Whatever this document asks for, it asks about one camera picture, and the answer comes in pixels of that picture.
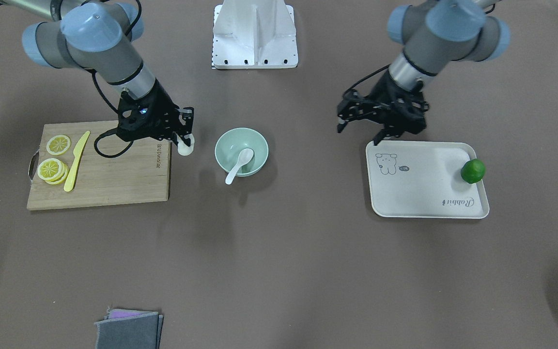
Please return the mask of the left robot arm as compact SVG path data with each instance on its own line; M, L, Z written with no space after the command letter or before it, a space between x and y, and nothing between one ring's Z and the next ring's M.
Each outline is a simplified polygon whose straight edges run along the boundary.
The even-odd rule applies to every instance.
M369 98L390 106L385 128L374 138L425 129L423 88L450 62L483 62L500 57L510 44L510 29L484 9L493 0L428 0L396 7L389 16L390 39L403 45Z

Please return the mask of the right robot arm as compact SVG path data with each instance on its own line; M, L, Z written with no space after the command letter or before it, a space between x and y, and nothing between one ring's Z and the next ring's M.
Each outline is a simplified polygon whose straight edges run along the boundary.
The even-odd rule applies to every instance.
M56 69L91 71L119 93L114 108L118 125L111 132L122 141L153 138L192 151L193 108L172 102L132 46L144 31L139 7L99 0L5 0L4 4L44 18L22 35L31 60Z

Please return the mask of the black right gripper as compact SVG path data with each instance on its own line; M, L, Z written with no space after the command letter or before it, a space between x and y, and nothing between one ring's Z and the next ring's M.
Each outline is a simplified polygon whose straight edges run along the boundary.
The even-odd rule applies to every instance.
M167 139L176 145L192 147L194 108L178 108L164 90L155 83L149 93L133 99L128 91L121 92L118 103L116 135L125 142L153 138Z

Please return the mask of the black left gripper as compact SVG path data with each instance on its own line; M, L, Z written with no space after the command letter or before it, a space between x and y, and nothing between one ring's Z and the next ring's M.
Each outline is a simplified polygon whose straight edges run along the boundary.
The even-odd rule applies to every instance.
M405 132L416 135L427 128L425 113L429 104L423 93L402 89L388 71L372 88L371 100L386 105L379 117L384 128L374 137L374 145L388 137L399 137Z

